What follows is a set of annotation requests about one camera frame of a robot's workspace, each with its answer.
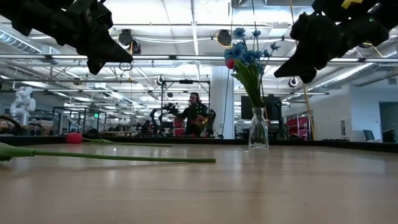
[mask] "white pillar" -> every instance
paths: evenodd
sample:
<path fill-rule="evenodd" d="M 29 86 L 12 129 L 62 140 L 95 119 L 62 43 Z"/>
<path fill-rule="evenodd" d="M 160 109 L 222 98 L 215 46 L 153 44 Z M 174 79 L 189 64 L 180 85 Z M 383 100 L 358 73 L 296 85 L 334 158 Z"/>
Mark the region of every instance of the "white pillar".
<path fill-rule="evenodd" d="M 231 72 L 232 70 L 228 75 L 228 68 L 225 66 L 211 68 L 210 106 L 216 112 L 214 135 L 222 134 L 225 139 L 235 138 L 234 77 Z"/>

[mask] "robot end effector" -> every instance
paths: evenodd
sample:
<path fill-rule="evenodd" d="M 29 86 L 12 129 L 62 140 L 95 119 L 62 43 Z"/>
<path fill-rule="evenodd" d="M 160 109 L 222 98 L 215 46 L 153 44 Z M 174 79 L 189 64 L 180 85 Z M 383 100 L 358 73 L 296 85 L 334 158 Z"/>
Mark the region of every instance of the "robot end effector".
<path fill-rule="evenodd" d="M 112 13 L 105 0 L 0 0 L 0 15 L 28 36 L 32 29 L 47 34 L 59 45 L 68 44 L 88 57 L 87 66 L 98 74 L 106 62 L 132 62 L 132 56 L 109 35 Z"/>
<path fill-rule="evenodd" d="M 303 13 L 293 24 L 290 36 L 298 41 L 296 52 L 275 77 L 299 76 L 310 83 L 329 60 L 363 42 L 378 46 L 398 25 L 396 0 L 315 0 L 312 7 L 313 14 Z"/>

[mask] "white robot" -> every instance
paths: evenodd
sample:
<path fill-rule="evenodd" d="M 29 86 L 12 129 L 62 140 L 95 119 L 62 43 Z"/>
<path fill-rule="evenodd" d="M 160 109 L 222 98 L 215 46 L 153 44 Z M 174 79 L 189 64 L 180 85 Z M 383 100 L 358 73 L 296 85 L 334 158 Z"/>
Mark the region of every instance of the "white robot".
<path fill-rule="evenodd" d="M 15 94 L 15 100 L 11 105 L 10 114 L 18 117 L 20 125 L 27 125 L 29 112 L 35 111 L 36 101 L 30 97 L 33 89 L 31 87 L 19 87 Z"/>
<path fill-rule="evenodd" d="M 83 128 L 83 119 L 80 120 L 79 124 L 77 123 L 77 120 L 72 119 L 70 116 L 67 116 L 67 120 L 70 122 L 71 125 L 75 126 L 79 130 L 82 130 Z M 86 124 L 85 124 L 85 129 L 88 129 L 91 126 L 91 123 L 94 121 L 94 117 L 89 117 L 86 119 Z"/>

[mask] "red flower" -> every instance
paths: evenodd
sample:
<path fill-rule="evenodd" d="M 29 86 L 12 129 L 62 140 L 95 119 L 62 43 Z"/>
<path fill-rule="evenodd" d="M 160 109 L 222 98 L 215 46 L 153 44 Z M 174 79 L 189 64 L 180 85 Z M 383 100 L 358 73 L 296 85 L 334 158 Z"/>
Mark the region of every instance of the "red flower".
<path fill-rule="evenodd" d="M 233 69 L 235 66 L 234 60 L 229 59 L 225 65 L 227 66 L 227 68 Z"/>

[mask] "wooden table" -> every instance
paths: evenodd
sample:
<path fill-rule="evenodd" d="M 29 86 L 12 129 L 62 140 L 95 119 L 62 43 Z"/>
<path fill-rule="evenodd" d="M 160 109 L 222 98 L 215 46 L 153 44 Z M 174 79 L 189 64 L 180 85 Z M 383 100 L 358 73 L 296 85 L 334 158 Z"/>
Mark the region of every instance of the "wooden table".
<path fill-rule="evenodd" d="M 0 162 L 1 223 L 397 223 L 398 156 L 325 147 L 44 145 L 216 164 L 30 157 Z"/>

